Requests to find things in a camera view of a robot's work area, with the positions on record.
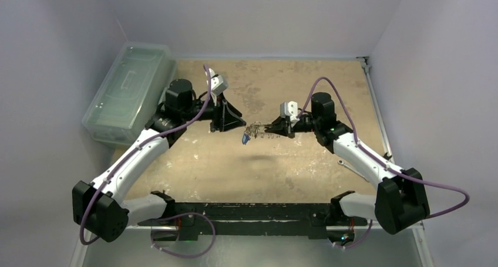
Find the large keyring with keys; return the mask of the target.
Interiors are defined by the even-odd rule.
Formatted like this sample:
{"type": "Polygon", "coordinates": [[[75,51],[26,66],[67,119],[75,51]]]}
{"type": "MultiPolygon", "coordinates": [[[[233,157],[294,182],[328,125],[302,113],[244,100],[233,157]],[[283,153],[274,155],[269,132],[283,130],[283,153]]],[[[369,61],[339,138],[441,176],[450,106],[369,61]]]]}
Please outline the large keyring with keys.
{"type": "Polygon", "coordinates": [[[268,124],[262,124],[259,121],[255,121],[254,123],[248,125],[245,128],[241,138],[242,145],[246,145],[250,140],[257,138],[278,138],[279,135],[277,134],[265,132],[267,126],[268,124]]]}

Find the translucent green plastic storage box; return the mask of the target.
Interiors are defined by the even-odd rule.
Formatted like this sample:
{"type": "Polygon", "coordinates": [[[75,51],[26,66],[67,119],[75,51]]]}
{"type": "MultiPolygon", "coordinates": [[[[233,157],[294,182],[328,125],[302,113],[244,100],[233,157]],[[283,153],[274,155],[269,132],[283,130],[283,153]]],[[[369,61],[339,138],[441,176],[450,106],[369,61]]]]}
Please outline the translucent green plastic storage box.
{"type": "Polygon", "coordinates": [[[133,144],[155,113],[176,67],[168,46],[126,42],[82,119],[91,138],[111,145],[133,144]]]}

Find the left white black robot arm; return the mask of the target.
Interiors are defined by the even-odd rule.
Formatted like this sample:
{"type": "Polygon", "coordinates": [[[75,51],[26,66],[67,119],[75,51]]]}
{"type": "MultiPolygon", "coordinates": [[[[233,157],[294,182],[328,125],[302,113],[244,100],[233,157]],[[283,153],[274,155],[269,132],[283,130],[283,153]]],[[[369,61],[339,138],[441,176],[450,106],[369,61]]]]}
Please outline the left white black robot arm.
{"type": "Polygon", "coordinates": [[[226,132],[244,127],[242,114],[224,96],[228,82],[218,74],[207,80],[208,90],[196,97],[191,81],[173,80],[164,99],[147,121],[139,137],[125,153],[93,181],[78,182],[72,190],[73,219],[79,224],[80,241],[85,231],[96,239],[112,242],[124,229],[154,219],[160,225],[173,222],[173,199],[163,192],[126,200],[127,193],[151,163],[165,153],[195,121],[210,121],[210,131],[226,132]]]}

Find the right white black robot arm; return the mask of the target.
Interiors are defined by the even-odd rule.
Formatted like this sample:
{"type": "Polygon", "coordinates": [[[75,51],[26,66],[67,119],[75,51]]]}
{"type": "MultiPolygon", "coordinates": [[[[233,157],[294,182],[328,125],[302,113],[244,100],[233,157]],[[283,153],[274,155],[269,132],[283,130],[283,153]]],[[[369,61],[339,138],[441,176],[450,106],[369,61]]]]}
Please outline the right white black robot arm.
{"type": "Polygon", "coordinates": [[[337,119],[330,94],[313,94],[311,111],[302,115],[298,111],[296,102],[282,103],[280,115],[264,126],[265,133],[288,138],[297,133],[314,133],[321,146],[350,163],[376,189],[375,195],[347,191],[332,198],[329,217],[335,223],[360,217],[378,222],[394,235],[429,216],[421,173],[414,168],[404,170],[355,138],[353,129],[337,119]]]}

